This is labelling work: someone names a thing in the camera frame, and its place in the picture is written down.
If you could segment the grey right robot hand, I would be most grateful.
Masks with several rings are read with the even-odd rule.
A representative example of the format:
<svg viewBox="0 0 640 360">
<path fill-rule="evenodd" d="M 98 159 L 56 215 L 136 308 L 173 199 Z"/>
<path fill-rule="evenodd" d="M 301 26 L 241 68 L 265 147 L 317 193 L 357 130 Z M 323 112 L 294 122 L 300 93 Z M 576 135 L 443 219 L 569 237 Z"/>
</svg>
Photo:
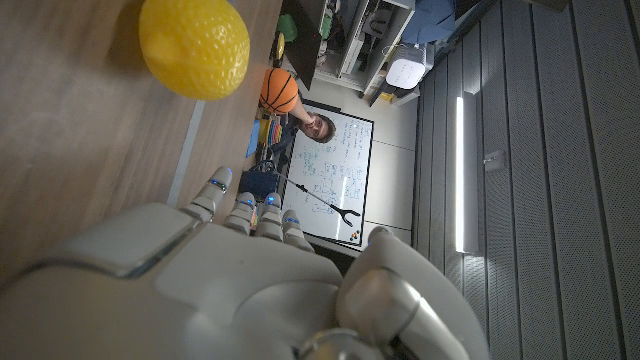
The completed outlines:
<svg viewBox="0 0 640 360">
<path fill-rule="evenodd" d="M 251 194 L 214 221 L 219 168 L 182 209 L 134 207 L 41 255 L 1 289 L 5 359 L 486 359 L 463 295 L 385 227 L 346 272 L 296 214 Z"/>
</svg>

